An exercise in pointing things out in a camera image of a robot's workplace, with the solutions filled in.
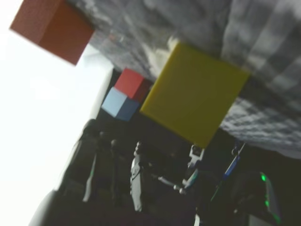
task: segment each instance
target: blue cube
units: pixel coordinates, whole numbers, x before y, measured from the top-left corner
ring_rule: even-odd
[[[138,107],[138,101],[130,99],[114,87],[110,89],[102,105],[102,109],[112,117],[123,121],[129,121]]]

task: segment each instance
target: yellow cube face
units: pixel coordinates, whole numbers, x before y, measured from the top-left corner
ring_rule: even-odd
[[[247,79],[235,66],[179,43],[141,113],[206,148]]]

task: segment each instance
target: wooden block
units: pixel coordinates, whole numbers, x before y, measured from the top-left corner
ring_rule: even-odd
[[[122,72],[115,84],[116,89],[126,94],[129,98],[139,102],[142,102],[150,86],[150,81],[139,73],[127,68]]]
[[[78,62],[94,32],[64,0],[24,0],[10,28],[72,64]]]
[[[178,44],[141,112],[206,148],[247,78],[226,62]]]
[[[129,121],[139,107],[139,102],[128,98],[124,93],[112,87],[103,102],[102,109],[112,117]]]

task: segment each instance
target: white wall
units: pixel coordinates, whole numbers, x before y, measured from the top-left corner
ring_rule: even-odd
[[[103,95],[112,65],[88,48],[79,65],[8,30],[21,0],[0,8],[0,225],[28,225]]]

